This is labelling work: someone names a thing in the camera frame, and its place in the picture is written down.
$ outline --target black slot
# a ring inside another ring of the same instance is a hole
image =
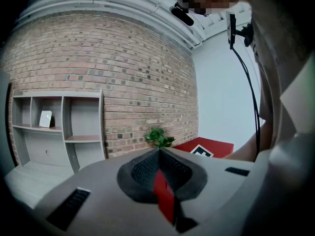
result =
[[[242,175],[242,176],[245,176],[245,177],[247,177],[247,175],[250,173],[250,171],[237,169],[237,168],[233,168],[233,167],[229,167],[229,168],[225,169],[225,171],[231,172],[231,173],[234,173],[234,174],[237,174],[237,175]]]
[[[48,217],[47,221],[65,231],[71,221],[88,198],[90,192],[76,189],[60,206],[56,208]]]

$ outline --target gray cabinet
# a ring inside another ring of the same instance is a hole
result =
[[[39,127],[41,111],[54,118]],[[76,173],[105,160],[103,94],[78,91],[14,91],[12,126],[22,166],[29,162],[69,167]]]
[[[7,175],[14,169],[14,162],[8,143],[7,132],[7,92],[10,76],[0,71],[0,174]]]

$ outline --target white wall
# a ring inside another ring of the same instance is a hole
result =
[[[260,78],[252,49],[246,48],[244,38],[238,36],[234,49],[249,70],[259,106]],[[255,119],[251,89],[239,60],[229,49],[226,31],[193,50],[193,61],[198,86],[199,137],[233,143],[235,151],[255,133]]]

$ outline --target black cable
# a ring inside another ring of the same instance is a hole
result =
[[[237,51],[234,48],[232,48],[232,50],[242,65],[242,68],[246,74],[246,77],[248,79],[248,82],[250,84],[251,91],[252,91],[252,101],[253,101],[253,105],[254,105],[254,114],[255,114],[256,149],[257,149],[256,156],[257,156],[259,153],[259,149],[260,149],[260,120],[259,120],[259,111],[258,111],[258,107],[257,107],[256,97],[255,97],[254,90],[252,88],[252,82],[251,82],[250,74],[248,72],[248,69],[247,69],[245,63],[243,62],[241,56],[237,53]]]

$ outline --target potted plant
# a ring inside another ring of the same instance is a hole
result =
[[[158,147],[171,147],[174,137],[164,136],[164,130],[161,128],[152,128],[149,134],[144,136],[148,142],[155,142]]]

